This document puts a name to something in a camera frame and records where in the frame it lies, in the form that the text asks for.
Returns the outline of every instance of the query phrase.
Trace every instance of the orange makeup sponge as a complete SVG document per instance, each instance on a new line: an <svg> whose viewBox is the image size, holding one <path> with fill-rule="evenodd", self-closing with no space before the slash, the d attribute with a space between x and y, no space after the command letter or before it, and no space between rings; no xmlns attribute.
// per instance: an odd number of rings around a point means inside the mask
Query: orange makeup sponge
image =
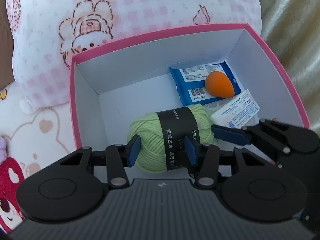
<svg viewBox="0 0 320 240"><path fill-rule="evenodd" d="M215 97L231 98L235 96L231 81L220 71L211 72L205 79L204 86L207 92Z"/></svg>

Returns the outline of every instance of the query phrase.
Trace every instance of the beige curtain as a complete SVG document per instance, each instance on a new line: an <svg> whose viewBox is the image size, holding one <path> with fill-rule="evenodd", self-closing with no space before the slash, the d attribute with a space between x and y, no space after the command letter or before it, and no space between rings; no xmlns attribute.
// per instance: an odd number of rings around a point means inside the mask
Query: beige curtain
<svg viewBox="0 0 320 240"><path fill-rule="evenodd" d="M262 38L276 54L320 135L320 0L260 0Z"/></svg>

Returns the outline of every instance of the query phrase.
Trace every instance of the white logo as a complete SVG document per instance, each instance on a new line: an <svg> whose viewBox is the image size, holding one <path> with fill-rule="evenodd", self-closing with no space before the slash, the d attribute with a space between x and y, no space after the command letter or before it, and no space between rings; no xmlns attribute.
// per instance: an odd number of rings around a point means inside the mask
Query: white logo
<svg viewBox="0 0 320 240"><path fill-rule="evenodd" d="M167 186L166 183L162 182L161 184L158 184L159 187L164 187L164 186Z"/></svg>

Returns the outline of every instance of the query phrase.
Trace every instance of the blue package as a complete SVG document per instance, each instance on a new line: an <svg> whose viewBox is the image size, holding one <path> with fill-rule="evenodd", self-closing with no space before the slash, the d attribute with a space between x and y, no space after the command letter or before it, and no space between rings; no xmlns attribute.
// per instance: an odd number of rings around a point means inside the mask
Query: blue package
<svg viewBox="0 0 320 240"><path fill-rule="evenodd" d="M195 104L208 104L223 98L213 97L204 88L204 81L212 71L223 72L231 81L235 96L241 89L226 62L219 64L205 64L191 68L175 69L169 67L172 78L177 86L177 91L183 106Z"/></svg>

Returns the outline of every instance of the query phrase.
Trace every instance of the pink checkered pillow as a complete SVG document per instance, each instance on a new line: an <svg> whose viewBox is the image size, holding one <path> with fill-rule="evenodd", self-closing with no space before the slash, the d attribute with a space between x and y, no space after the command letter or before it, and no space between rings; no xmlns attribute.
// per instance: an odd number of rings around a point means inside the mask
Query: pink checkered pillow
<svg viewBox="0 0 320 240"><path fill-rule="evenodd" d="M259 0L6 0L15 80L34 107L68 101L72 55L160 29L249 23L261 32Z"/></svg>

